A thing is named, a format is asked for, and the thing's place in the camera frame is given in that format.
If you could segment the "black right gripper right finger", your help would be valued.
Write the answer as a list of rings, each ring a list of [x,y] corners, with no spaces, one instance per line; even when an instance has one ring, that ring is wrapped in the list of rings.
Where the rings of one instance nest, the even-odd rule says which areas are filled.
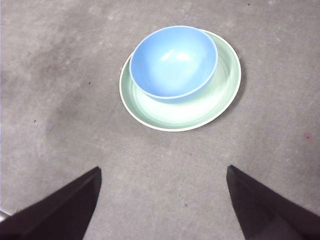
[[[247,240],[318,240],[319,215],[286,199],[233,165],[226,181],[233,210]]]

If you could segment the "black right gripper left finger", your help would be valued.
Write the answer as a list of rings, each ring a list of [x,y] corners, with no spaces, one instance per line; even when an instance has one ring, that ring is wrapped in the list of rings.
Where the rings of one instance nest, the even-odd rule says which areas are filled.
[[[99,198],[102,171],[95,167],[43,200],[0,223],[2,240],[82,240]]]

